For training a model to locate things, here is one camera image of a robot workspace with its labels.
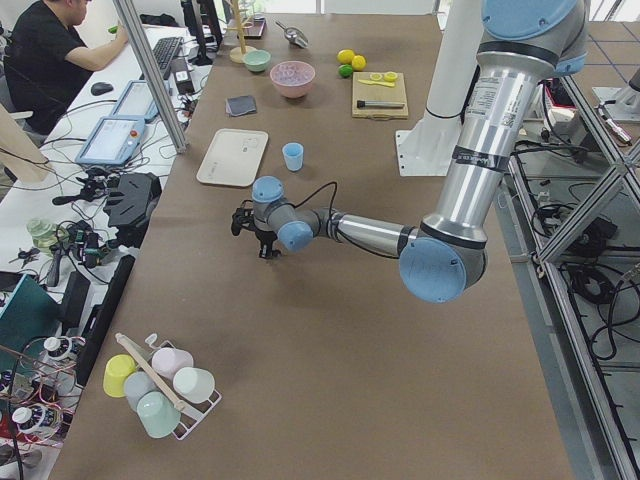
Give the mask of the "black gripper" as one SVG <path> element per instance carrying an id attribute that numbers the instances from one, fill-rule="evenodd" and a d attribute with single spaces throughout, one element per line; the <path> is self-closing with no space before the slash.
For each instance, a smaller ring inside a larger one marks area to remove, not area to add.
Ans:
<path id="1" fill-rule="evenodd" d="M 281 251 L 274 248 L 274 242 L 277 240 L 277 235 L 273 231 L 265 231 L 255 227 L 254 235 L 260 243 L 259 258 L 266 259 L 267 253 L 271 253 L 272 259 L 277 259 L 281 256 Z"/>

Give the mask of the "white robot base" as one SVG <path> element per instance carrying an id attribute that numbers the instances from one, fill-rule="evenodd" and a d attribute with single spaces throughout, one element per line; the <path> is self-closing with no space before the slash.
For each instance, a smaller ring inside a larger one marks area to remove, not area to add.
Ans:
<path id="1" fill-rule="evenodd" d="M 410 130 L 396 132 L 402 176 L 444 176 L 462 130 L 461 115 L 477 66 L 484 28 L 481 2 L 454 1 L 449 10 L 425 113 Z"/>

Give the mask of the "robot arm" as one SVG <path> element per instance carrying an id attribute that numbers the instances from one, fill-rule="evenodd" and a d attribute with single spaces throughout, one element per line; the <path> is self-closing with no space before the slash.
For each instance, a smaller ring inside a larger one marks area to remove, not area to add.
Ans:
<path id="1" fill-rule="evenodd" d="M 483 2 L 479 77 L 437 208 L 419 226 L 331 206 L 300 210 L 285 198 L 279 179 L 265 176 L 253 185 L 247 216 L 263 244 L 261 255 L 270 255 L 274 241 L 296 252 L 316 237 L 329 237 L 398 259 L 404 285 L 424 301 L 458 298 L 485 271 L 484 221 L 537 85 L 584 65 L 588 9 L 586 1 Z"/>

